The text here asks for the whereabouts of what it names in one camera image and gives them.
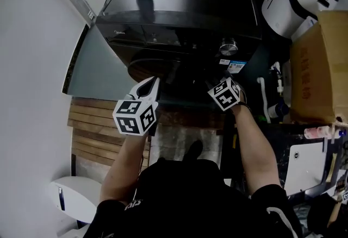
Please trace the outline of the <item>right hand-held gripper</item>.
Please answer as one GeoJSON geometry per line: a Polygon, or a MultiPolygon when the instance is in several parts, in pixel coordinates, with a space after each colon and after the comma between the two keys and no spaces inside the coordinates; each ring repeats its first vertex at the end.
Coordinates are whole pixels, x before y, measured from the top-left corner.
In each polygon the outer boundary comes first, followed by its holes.
{"type": "Polygon", "coordinates": [[[233,79],[233,76],[224,70],[217,77],[205,80],[208,94],[222,111],[241,102],[241,86],[233,79]]]}

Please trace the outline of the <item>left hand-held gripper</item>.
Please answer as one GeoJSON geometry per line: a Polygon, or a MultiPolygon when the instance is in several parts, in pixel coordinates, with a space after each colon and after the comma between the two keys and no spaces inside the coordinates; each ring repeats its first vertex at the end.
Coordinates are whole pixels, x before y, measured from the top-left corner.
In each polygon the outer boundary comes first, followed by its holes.
{"type": "MultiPolygon", "coordinates": [[[[165,82],[173,84],[178,64],[172,64],[165,82]]],[[[132,87],[124,99],[117,101],[113,119],[121,134],[143,136],[156,123],[160,79],[149,77],[132,87]]]]}

